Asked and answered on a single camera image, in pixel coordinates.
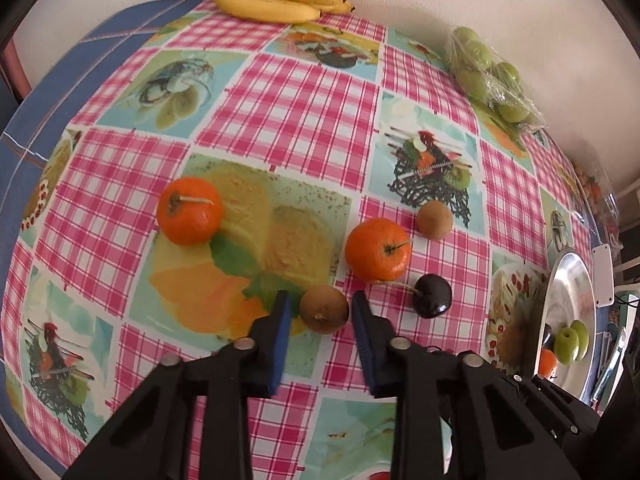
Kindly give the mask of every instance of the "plastic bag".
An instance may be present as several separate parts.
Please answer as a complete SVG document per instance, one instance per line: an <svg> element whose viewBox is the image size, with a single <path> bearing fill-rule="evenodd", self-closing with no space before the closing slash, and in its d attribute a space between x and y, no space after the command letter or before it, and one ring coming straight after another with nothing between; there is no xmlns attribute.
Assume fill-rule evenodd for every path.
<svg viewBox="0 0 640 480"><path fill-rule="evenodd" d="M446 45L446 63L462 91L488 106L520 133L545 126L542 114L524 95L520 73L498 56L475 31L457 27Z"/></svg>
<svg viewBox="0 0 640 480"><path fill-rule="evenodd" d="M572 155L576 177L599 227L600 238L610 245L611 257L616 261L622 250L620 212L607 172L596 149L585 140L575 144Z"/></svg>

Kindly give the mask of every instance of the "cherry stem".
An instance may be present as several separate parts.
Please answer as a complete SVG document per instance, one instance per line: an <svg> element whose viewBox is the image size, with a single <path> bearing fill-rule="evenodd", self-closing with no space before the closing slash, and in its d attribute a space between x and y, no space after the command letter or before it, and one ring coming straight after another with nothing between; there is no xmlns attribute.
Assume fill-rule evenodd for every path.
<svg viewBox="0 0 640 480"><path fill-rule="evenodd" d="M180 195L178 197L178 200L180 202L195 202L195 203L199 203L199 204L211 204L214 205L214 203L209 200L208 198L198 198L195 196L184 196L184 195Z"/></svg>
<svg viewBox="0 0 640 480"><path fill-rule="evenodd" d="M407 290L411 290L418 297L421 297L421 295L422 295L422 292L420 290L418 290L414 286L408 285L407 283L403 283L403 282L386 282L384 280L376 280L375 282L373 282L373 285L397 285L397 286L402 286L403 288L405 288Z"/></svg>

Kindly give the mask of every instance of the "printed picture on tablecloth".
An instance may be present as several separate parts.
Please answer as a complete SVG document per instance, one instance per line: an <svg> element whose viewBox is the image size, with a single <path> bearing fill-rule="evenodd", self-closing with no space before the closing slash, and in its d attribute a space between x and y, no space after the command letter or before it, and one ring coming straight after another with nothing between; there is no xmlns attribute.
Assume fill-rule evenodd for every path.
<svg viewBox="0 0 640 480"><path fill-rule="evenodd" d="M454 224L485 232L485 191L477 140L406 98L386 92L373 138L369 191L413 209L439 200Z"/></svg>
<svg viewBox="0 0 640 480"><path fill-rule="evenodd" d="M324 397L318 410L300 480L388 480L396 403Z"/></svg>
<svg viewBox="0 0 640 480"><path fill-rule="evenodd" d="M163 50L98 124L188 138L248 54Z"/></svg>
<svg viewBox="0 0 640 480"><path fill-rule="evenodd" d="M77 130L65 129L62 132L60 140L53 148L53 152L42 170L42 175L24 207L22 222L20 222L20 238L31 248L36 241L39 229L42 227L42 218L51 194L56 189L60 176L69 163L81 136L82 132Z"/></svg>
<svg viewBox="0 0 640 480"><path fill-rule="evenodd" d="M191 23L196 22L200 18L207 16L206 12L190 12L180 18L176 18L172 22L162 26L151 38L149 38L144 46L160 46L174 37L178 32L187 28Z"/></svg>
<svg viewBox="0 0 640 480"><path fill-rule="evenodd" d="M380 44L337 28L315 23L292 25L266 51L286 54L344 70L370 81L376 80Z"/></svg>
<svg viewBox="0 0 640 480"><path fill-rule="evenodd" d="M571 217L564 206L540 187L542 214L545 218L546 264L551 269L560 251L574 246Z"/></svg>
<svg viewBox="0 0 640 480"><path fill-rule="evenodd" d="M531 137L533 137L540 146L542 146L546 150L549 149L549 141L546 138L546 135L542 130L538 130L536 132L533 132L531 134Z"/></svg>
<svg viewBox="0 0 640 480"><path fill-rule="evenodd" d="M573 174L566 170L566 168L560 164L557 160L554 160L554 168L558 172L558 176L566 189L566 193L569 197L569 209L572 214L575 213L578 220L584 224L584 202L578 190L578 183Z"/></svg>
<svg viewBox="0 0 640 480"><path fill-rule="evenodd" d="M391 46L404 50L406 53L422 59L434 67L447 72L447 65L444 63L442 56L424 46L419 41L412 40L412 38L390 28L386 42Z"/></svg>
<svg viewBox="0 0 640 480"><path fill-rule="evenodd" d="M178 247L155 236L130 317L214 351L245 336L289 291L294 319L285 373L311 378L321 336L302 324L304 291L333 283L351 199L269 171L194 154L183 175L212 182L225 207L209 244Z"/></svg>
<svg viewBox="0 0 640 480"><path fill-rule="evenodd" d="M533 162L520 133L484 103L473 99L470 102L480 120L480 136L533 174Z"/></svg>
<svg viewBox="0 0 640 480"><path fill-rule="evenodd" d="M544 298L546 274L493 249L491 297L481 356L505 374L520 372L531 307Z"/></svg>
<svg viewBox="0 0 640 480"><path fill-rule="evenodd" d="M16 415L18 415L26 424L26 420L24 418L24 397L22 396L20 379L18 379L18 377L9 370L8 366L4 367L4 389L12 410L14 410Z"/></svg>
<svg viewBox="0 0 640 480"><path fill-rule="evenodd" d="M22 311L25 387L88 442L111 416L107 382L113 326L76 303L35 267Z"/></svg>

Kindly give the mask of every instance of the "tablecloth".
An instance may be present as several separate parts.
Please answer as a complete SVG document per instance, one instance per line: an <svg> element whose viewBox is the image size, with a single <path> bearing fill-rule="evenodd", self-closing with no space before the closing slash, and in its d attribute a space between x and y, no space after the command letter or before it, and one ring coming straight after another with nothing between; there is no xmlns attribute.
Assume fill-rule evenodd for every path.
<svg viewBox="0 0 640 480"><path fill-rule="evenodd" d="M561 248L591 265L571 165L552 139L514 139L437 53L356 16L287 26L236 20L211 0L159 9L144 20L127 9L117 18L128 29L109 20L90 34L52 74L115 41L26 127L27 108L52 98L46 77L2 136L15 162L2 170L0 218L23 213L2 232L0 410L28 447L60 474L163 354L209 355L278 288L364 288L400 334L516 371L514 341ZM181 249L158 231L158 195L183 175L222 194L215 243ZM417 232L427 200L454 215L441 242ZM421 319L402 288L350 274L344 239L375 217L414 240L405 283L427 272L450 282L444 316ZM283 247L287 258L313 247L315 263ZM256 478L388 470L394 403L368 396L350 323L319 336L294 320L277 396L249 407Z"/></svg>

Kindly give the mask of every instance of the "tangerine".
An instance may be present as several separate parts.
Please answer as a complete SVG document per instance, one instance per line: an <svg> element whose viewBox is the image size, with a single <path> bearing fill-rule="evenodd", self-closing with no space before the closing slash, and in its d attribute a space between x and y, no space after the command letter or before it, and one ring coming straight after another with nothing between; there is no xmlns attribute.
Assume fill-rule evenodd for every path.
<svg viewBox="0 0 640 480"><path fill-rule="evenodd" d="M404 273L411 258L406 231L387 218L371 218L347 237L344 259L360 280L388 282Z"/></svg>
<svg viewBox="0 0 640 480"><path fill-rule="evenodd" d="M212 183L196 176L173 181L160 194L156 219L176 245L204 244L220 227L224 208Z"/></svg>
<svg viewBox="0 0 640 480"><path fill-rule="evenodd" d="M538 373L545 378L551 377L552 373L558 366L556 355L549 349L540 350L540 363L538 364Z"/></svg>

